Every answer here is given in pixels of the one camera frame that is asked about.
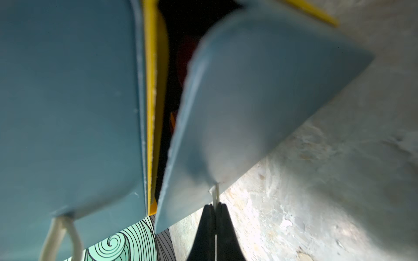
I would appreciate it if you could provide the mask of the red paint can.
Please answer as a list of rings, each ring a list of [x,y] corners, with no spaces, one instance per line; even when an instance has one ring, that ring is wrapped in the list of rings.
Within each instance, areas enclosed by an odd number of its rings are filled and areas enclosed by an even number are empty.
[[[182,88],[188,74],[188,64],[200,41],[200,37],[195,35],[186,35],[180,40],[177,50],[176,68],[177,76]]]

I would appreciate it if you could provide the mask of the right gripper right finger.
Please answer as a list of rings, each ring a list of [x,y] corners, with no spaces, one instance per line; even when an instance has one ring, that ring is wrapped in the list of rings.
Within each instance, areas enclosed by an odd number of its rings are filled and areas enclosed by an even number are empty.
[[[216,208],[216,235],[218,261],[245,261],[235,228],[226,204],[219,203]]]

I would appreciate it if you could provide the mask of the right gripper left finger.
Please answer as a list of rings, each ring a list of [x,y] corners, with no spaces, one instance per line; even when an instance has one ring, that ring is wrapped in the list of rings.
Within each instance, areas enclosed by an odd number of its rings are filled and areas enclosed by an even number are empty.
[[[187,261],[214,261],[216,254],[216,214],[212,204],[202,211],[196,237]]]

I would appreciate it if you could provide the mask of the teal drawer cabinet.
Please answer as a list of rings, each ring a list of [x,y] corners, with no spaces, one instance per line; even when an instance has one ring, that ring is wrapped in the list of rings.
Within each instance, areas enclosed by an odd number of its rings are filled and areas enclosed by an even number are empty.
[[[226,190],[373,54],[278,1],[162,1],[188,64],[156,216]],[[145,5],[1,2],[1,260],[36,261],[53,218],[90,246],[147,216]]]

